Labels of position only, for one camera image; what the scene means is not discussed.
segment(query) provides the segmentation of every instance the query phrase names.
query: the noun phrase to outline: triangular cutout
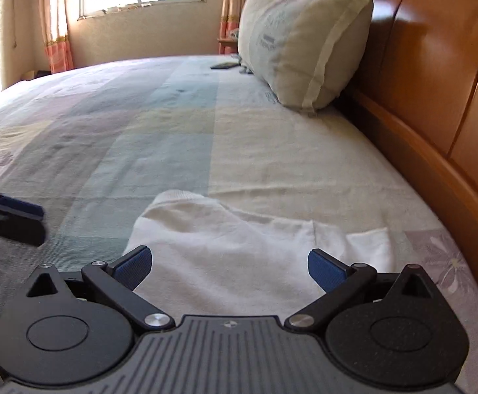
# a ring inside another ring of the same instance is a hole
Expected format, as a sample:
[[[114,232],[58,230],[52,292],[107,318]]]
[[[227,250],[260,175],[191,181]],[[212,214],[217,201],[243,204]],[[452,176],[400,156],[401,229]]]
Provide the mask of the triangular cutout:
[[[409,277],[401,293],[405,296],[416,296],[417,298],[432,297],[421,277],[415,274]]]
[[[36,296],[54,295],[58,293],[57,287],[49,274],[41,274],[36,279],[33,287],[27,293],[28,298],[35,298]]]

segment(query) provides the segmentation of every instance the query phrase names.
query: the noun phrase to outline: wooden headboard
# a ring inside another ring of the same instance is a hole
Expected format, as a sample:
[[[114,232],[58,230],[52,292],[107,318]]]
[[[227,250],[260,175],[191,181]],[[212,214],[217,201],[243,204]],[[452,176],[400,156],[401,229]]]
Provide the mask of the wooden headboard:
[[[375,0],[338,106],[431,206],[478,283],[478,0]]]

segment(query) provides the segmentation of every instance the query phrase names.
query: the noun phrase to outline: window frame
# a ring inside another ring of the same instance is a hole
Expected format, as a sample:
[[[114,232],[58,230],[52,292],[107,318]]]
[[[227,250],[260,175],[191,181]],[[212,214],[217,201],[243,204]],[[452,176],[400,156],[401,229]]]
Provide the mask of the window frame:
[[[123,10],[131,10],[139,7],[150,7],[154,5],[162,4],[175,4],[175,3],[195,3],[195,2],[206,2],[207,0],[153,0],[153,1],[142,1],[137,0],[135,3],[130,3],[125,6],[117,7],[107,7],[102,10],[97,10],[95,12],[86,13],[84,10],[84,0],[79,0],[79,19],[92,18],[95,16],[100,16],[108,13],[117,13]]]

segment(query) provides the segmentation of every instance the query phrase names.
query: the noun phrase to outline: bed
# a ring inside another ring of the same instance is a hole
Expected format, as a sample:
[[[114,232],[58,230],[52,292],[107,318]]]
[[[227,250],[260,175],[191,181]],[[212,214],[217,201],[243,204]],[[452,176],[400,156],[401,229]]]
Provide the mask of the bed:
[[[450,182],[429,182],[440,172],[418,161],[424,148],[404,145],[393,115],[364,93],[362,78],[376,77],[369,60],[383,56],[376,28],[355,82],[317,117],[284,108],[254,76],[209,69],[229,56],[113,62],[4,91],[0,192],[42,205],[50,235],[39,248],[0,239],[0,313],[35,265],[114,260],[157,194],[188,190],[345,232],[388,227],[396,270],[422,264],[466,328],[458,385],[478,393],[478,235],[463,241],[455,203],[464,200],[447,200]]]

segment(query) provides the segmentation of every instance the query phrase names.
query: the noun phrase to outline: window sill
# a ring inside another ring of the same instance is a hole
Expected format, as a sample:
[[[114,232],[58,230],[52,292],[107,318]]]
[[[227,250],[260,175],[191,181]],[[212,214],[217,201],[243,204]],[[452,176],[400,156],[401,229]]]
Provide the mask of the window sill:
[[[141,4],[135,3],[135,4],[130,4],[130,5],[122,6],[122,7],[110,7],[109,9],[99,10],[89,14],[83,14],[77,20],[97,18],[99,16],[104,16],[106,14],[126,12],[129,10],[142,9],[142,8],[152,7],[152,6],[176,5],[176,4],[183,4],[183,3],[205,3],[205,2],[206,0],[158,0],[158,1],[150,1],[146,3],[141,3]]]

